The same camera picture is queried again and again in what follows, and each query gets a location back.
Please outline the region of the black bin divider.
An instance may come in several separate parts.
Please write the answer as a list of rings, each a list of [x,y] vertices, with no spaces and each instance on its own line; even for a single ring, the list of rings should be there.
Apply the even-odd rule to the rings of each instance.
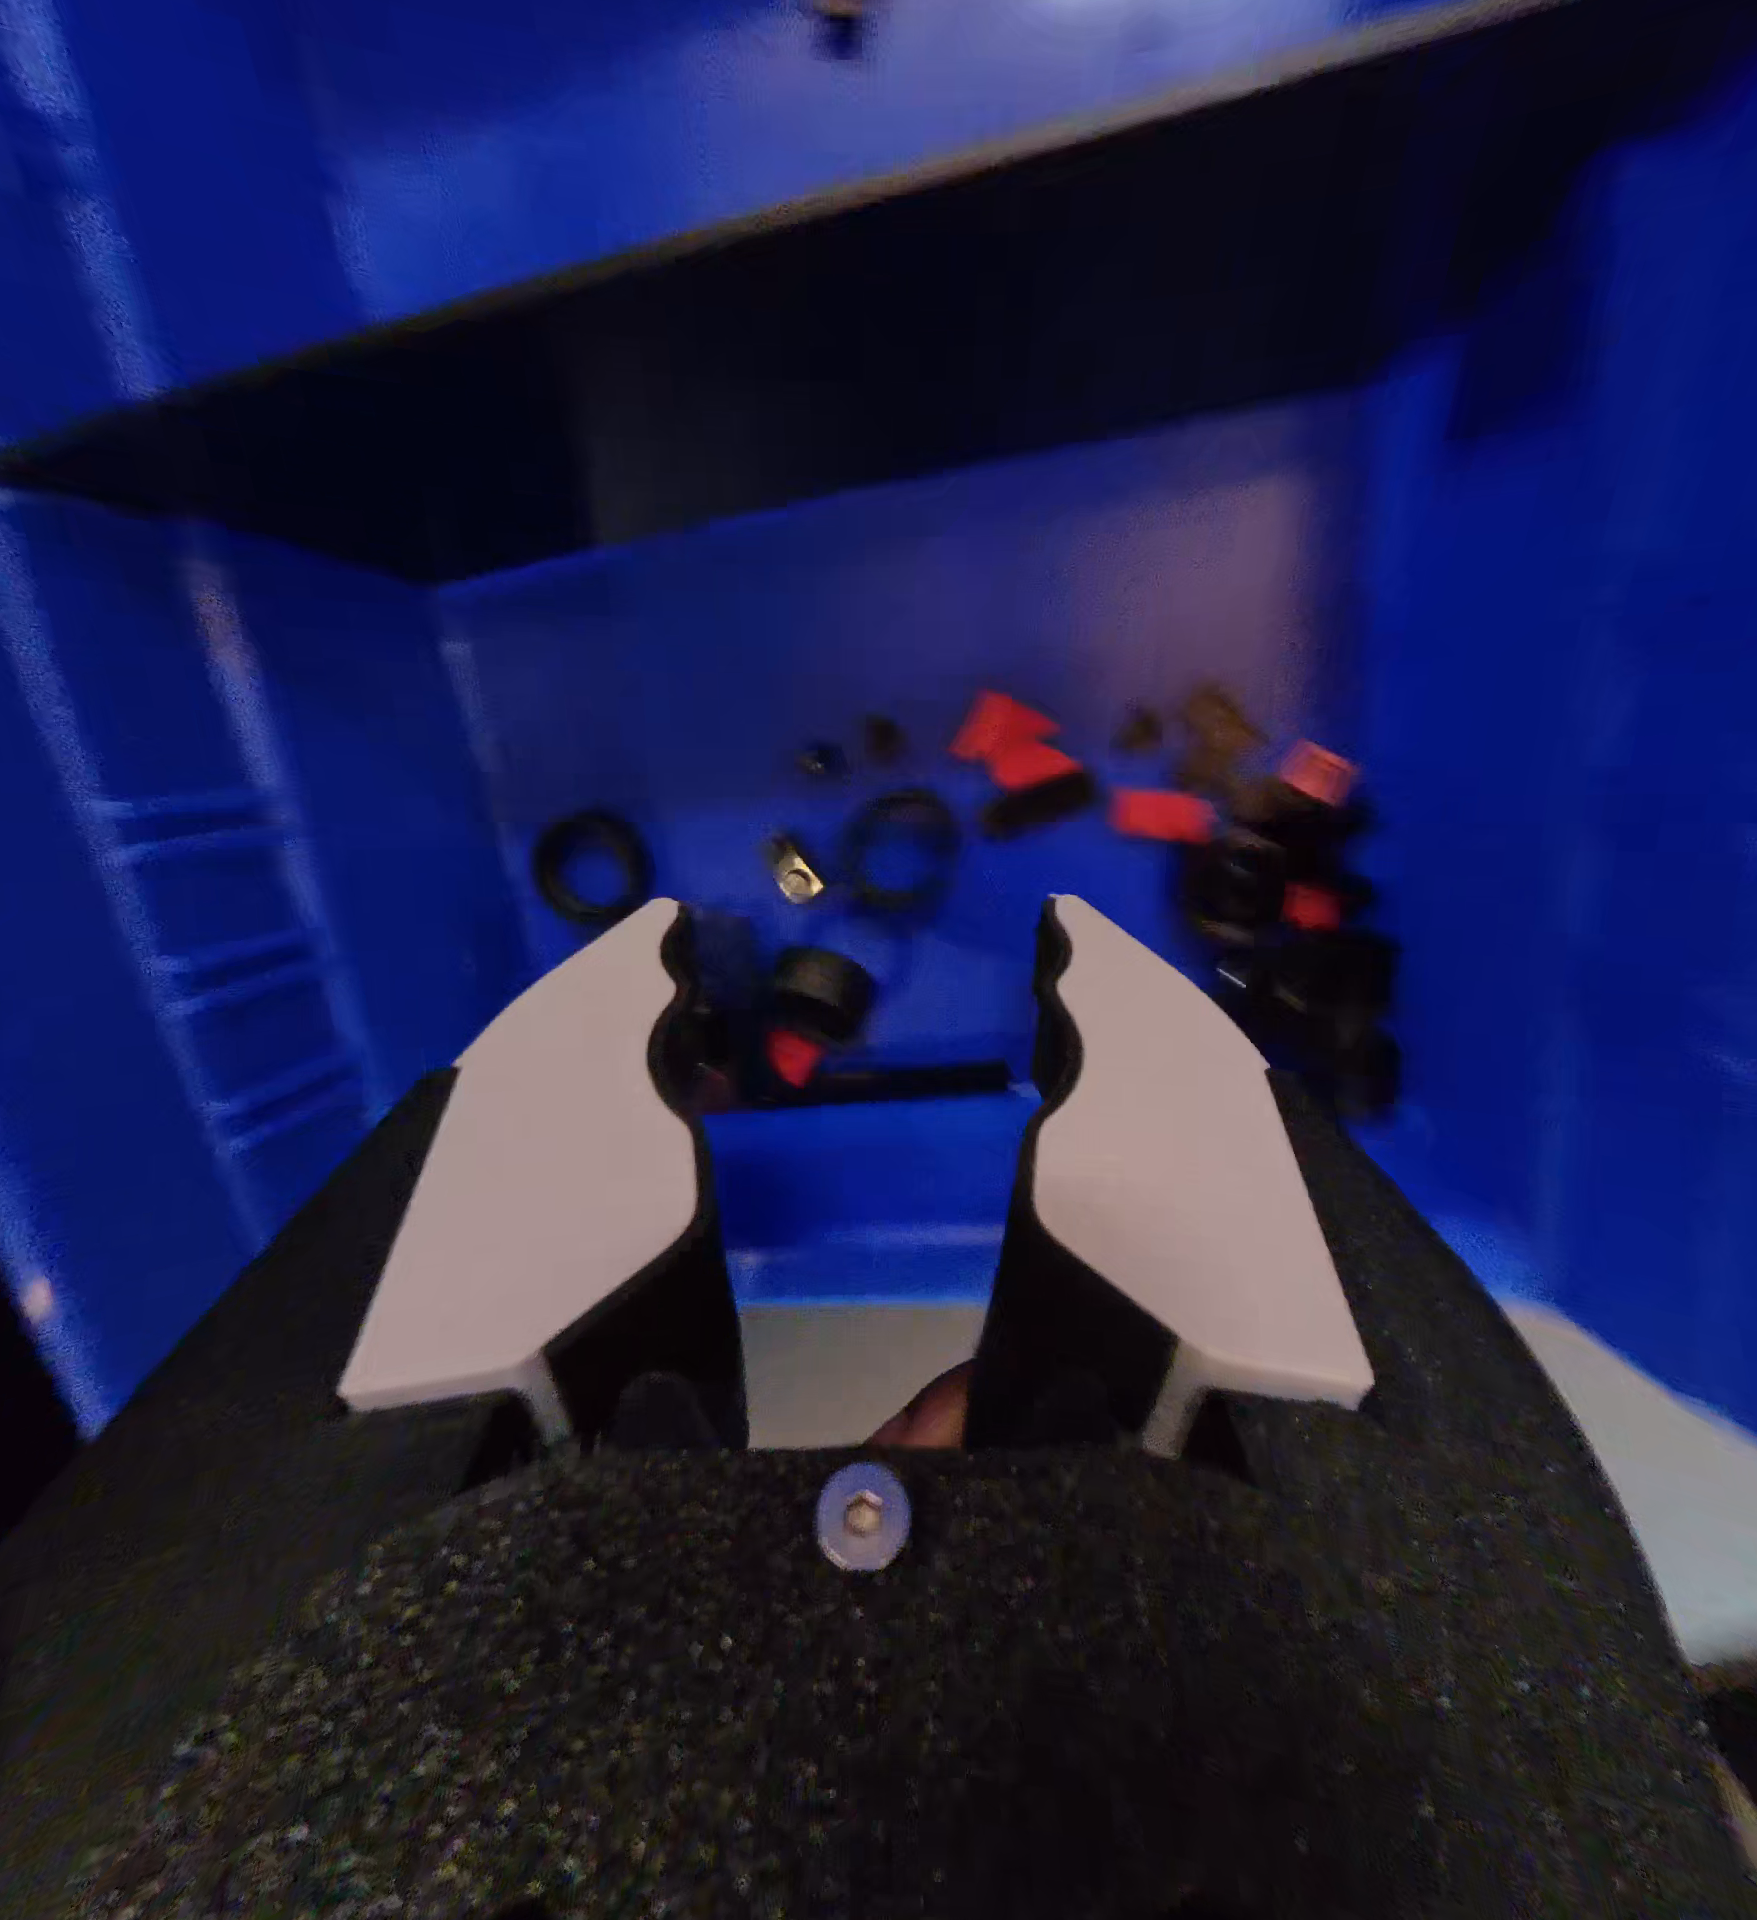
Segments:
[[[122,404],[0,490],[446,587],[1356,387],[1756,62],[1757,5],[1396,12]]]

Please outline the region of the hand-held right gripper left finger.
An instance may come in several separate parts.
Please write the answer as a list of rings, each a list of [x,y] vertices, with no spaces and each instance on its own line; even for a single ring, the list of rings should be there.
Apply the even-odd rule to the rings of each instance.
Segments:
[[[384,1413],[515,1395],[595,1445],[633,1379],[687,1384],[746,1448],[740,1313],[702,1118],[678,1088],[694,917],[649,899],[459,1056],[339,1397]]]

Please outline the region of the blue plastic storage bin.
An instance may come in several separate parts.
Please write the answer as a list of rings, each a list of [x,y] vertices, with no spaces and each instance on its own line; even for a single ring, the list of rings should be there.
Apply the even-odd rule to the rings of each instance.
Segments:
[[[0,446],[1453,5],[0,5]],[[1199,969],[1101,810],[914,939],[778,899],[1000,689],[1101,788],[1225,685],[1360,770],[1387,1165],[1757,1430],[1757,62],[1356,387],[414,587],[0,490],[0,1271],[92,1436],[585,942],[544,829],[1021,1063],[1041,899]]]

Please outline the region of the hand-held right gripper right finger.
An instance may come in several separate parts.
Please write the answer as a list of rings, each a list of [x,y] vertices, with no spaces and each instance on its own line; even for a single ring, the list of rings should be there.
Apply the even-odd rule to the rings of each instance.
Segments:
[[[1181,1454],[1216,1395],[1358,1412],[1375,1365],[1267,1059],[1078,895],[1036,930],[1036,1090],[969,1389],[969,1448],[1093,1427]]]

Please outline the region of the person's right hand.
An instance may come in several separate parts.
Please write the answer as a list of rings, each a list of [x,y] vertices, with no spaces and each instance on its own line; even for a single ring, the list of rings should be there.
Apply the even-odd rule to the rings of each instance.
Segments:
[[[969,1420],[975,1364],[963,1362],[931,1379],[913,1401],[876,1428],[866,1448],[879,1453],[901,1450],[961,1450]]]

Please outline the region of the pile of lego pieces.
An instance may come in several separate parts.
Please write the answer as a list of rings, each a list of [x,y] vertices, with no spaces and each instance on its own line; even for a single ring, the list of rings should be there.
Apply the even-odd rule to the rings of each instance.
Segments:
[[[1175,915],[1202,947],[1227,1016],[1341,1115],[1392,1112],[1400,949],[1366,922],[1377,890],[1349,863],[1373,826],[1356,767],[1309,738],[1261,767],[1267,736],[1220,684],[1199,685],[1178,723],[1184,756],[1170,784],[1101,788],[1050,714],[980,689],[948,747],[988,780],[970,829],[936,787],[902,784],[866,797],[829,857],[796,829],[778,829],[760,861],[788,908],[829,908],[852,933],[914,939],[956,899],[970,838],[1006,847],[1101,810],[1120,842],[1170,854]],[[701,1109],[883,1105],[1015,1088],[1000,1059],[864,1063],[890,978],[849,949],[811,939],[760,959],[749,922],[707,913],[694,951],[701,986],[680,1076]]]

